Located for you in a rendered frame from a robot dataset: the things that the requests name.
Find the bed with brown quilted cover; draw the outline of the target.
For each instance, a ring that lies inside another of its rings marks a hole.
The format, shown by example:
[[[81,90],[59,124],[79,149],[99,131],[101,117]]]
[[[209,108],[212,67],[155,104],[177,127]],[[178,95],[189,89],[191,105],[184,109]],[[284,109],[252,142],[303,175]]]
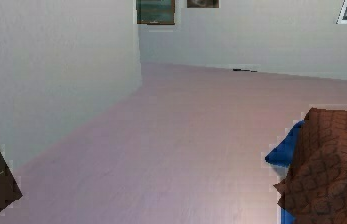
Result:
[[[265,161],[288,169],[281,224],[347,224],[347,111],[310,109]]]

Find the small brown framed picture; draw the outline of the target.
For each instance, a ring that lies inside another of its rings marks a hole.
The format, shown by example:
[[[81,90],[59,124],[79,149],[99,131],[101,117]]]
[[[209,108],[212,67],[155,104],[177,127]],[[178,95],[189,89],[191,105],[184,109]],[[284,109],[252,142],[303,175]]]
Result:
[[[187,0],[187,8],[219,8],[219,0]]]

